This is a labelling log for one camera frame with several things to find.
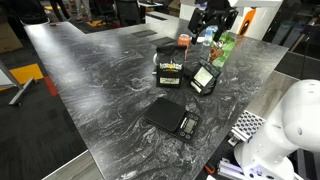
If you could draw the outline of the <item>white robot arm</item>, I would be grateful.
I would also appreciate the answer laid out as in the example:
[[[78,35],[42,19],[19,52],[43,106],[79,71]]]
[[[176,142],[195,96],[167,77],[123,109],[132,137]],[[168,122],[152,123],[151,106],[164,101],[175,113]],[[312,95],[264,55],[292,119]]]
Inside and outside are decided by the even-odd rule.
[[[224,32],[262,40],[283,0],[180,0],[179,17],[188,20],[195,41],[210,26]]]

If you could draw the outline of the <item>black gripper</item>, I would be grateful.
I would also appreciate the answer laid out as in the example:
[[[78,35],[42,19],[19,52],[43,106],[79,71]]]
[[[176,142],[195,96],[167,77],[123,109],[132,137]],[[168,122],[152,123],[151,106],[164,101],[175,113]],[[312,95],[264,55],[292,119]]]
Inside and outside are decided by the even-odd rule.
[[[213,41],[218,42],[221,35],[230,30],[238,16],[239,11],[232,7],[228,0],[195,0],[196,4],[207,3],[204,10],[195,8],[188,24],[193,34],[191,43],[195,44],[199,34],[209,26],[216,26]]]

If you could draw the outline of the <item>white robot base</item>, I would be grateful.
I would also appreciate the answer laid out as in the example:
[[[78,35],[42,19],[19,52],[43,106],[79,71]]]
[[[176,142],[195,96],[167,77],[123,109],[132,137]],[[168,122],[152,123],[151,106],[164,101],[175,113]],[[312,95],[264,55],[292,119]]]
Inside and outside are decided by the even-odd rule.
[[[320,151],[320,81],[295,82],[234,157],[246,180],[297,180],[288,156],[298,149]]]

